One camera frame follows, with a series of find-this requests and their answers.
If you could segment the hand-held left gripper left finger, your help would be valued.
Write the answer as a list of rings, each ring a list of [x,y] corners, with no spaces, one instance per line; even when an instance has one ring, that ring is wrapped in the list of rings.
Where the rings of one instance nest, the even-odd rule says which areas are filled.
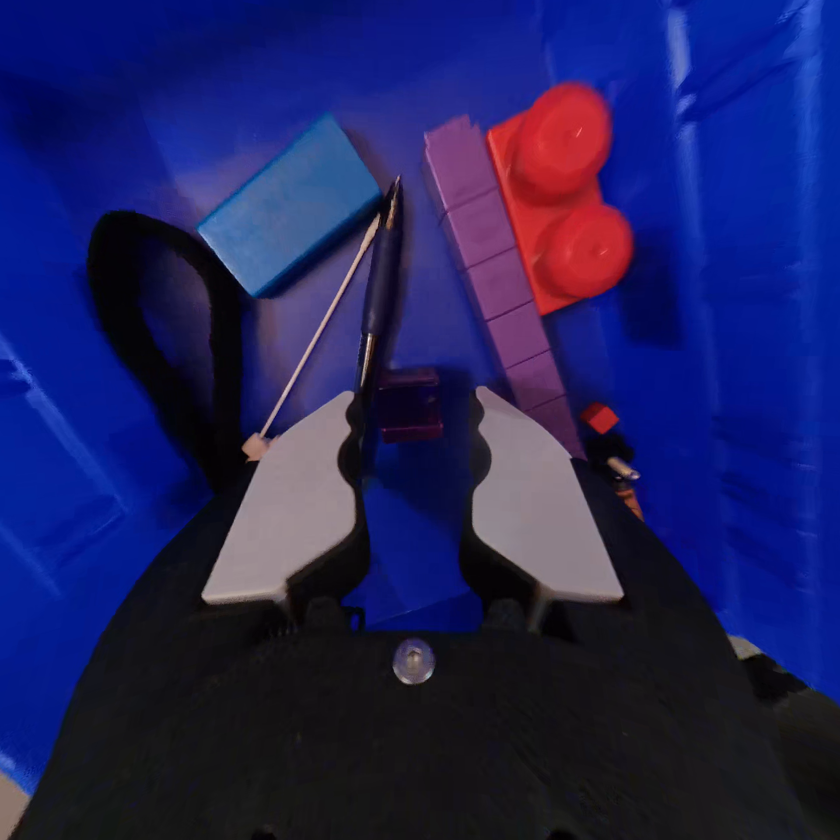
[[[357,421],[355,394],[342,392],[269,445],[204,585],[206,605],[306,607],[361,584],[370,534]]]

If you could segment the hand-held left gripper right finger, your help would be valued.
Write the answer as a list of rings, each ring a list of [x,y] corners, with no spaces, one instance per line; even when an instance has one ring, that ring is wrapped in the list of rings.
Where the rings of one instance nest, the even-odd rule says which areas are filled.
[[[489,604],[518,602],[528,624],[542,624],[556,602],[619,603],[624,590],[569,452],[486,386],[470,409],[465,580]]]

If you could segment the transparent purple cube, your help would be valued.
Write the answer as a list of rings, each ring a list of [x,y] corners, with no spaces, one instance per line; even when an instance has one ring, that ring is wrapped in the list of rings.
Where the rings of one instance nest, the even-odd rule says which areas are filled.
[[[444,435],[440,378],[432,366],[385,371],[374,409],[385,445],[418,443]]]

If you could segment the blue plastic bin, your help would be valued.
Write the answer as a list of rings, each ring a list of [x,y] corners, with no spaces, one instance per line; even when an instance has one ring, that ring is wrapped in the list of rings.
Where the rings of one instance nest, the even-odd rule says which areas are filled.
[[[650,527],[730,634],[838,699],[838,2],[2,2],[2,772],[31,794],[75,685],[209,500],[109,347],[91,231],[189,232],[329,112],[406,193],[392,362],[444,437],[365,489],[371,627],[456,630],[466,398],[503,380],[424,183],[424,134],[579,80],[614,119],[626,278],[544,324],[605,403]]]

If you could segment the small black metal object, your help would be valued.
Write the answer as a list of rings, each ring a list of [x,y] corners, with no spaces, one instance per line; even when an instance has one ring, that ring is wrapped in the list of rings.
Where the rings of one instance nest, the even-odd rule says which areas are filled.
[[[593,469],[612,484],[633,484],[641,477],[634,466],[635,448],[619,433],[589,436],[584,451]]]

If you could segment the white cotton swab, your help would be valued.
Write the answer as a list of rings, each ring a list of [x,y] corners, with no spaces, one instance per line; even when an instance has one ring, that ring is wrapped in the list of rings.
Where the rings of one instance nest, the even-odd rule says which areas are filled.
[[[280,412],[280,409],[286,403],[288,396],[290,395],[291,391],[293,390],[295,384],[298,381],[298,378],[305,368],[306,364],[312,352],[318,346],[321,336],[324,333],[325,329],[327,328],[336,308],[339,306],[345,292],[348,290],[357,269],[359,268],[363,257],[368,252],[368,249],[373,244],[375,239],[375,235],[378,232],[378,229],[381,225],[382,221],[382,214],[378,213],[374,216],[373,220],[371,221],[370,225],[367,227],[364,236],[360,242],[360,246],[348,268],[343,280],[341,281],[339,288],[337,289],[333,299],[331,300],[327,311],[325,312],[324,316],[322,317],[315,333],[312,335],[308,346],[304,350],[297,366],[294,368],[293,372],[290,374],[289,379],[283,388],[283,391],[280,393],[275,405],[273,406],[271,412],[269,413],[267,419],[263,423],[261,429],[250,435],[246,441],[243,443],[241,449],[246,456],[246,460],[249,463],[254,463],[256,461],[261,460],[266,452],[269,450],[271,446],[272,439],[269,437],[269,431],[271,429],[272,424],[277,418],[277,415]]]

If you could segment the dark blue pen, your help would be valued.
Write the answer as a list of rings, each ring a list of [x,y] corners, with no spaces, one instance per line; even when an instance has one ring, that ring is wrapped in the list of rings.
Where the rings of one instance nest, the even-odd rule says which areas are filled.
[[[355,387],[367,397],[374,389],[390,332],[400,284],[404,237],[404,189],[399,175],[383,199],[372,241],[372,257],[361,322]]]

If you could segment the purple block bar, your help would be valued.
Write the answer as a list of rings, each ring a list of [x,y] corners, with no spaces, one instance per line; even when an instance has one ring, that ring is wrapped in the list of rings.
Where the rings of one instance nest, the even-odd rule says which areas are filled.
[[[495,382],[572,457],[585,459],[484,136],[468,115],[425,133],[423,176],[496,367]]]

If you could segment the blue rectangular block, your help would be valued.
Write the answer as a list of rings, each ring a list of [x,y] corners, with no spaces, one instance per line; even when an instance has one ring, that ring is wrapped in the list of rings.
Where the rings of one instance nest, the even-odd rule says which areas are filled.
[[[252,298],[272,297],[369,219],[382,190],[331,113],[196,226]]]

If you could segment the red two-stud brick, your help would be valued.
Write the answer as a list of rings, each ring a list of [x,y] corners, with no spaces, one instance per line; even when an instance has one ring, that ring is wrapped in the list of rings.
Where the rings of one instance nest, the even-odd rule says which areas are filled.
[[[486,147],[524,273],[541,316],[613,289],[634,257],[634,234],[605,202],[611,152],[604,97],[578,81],[544,92],[486,132]]]

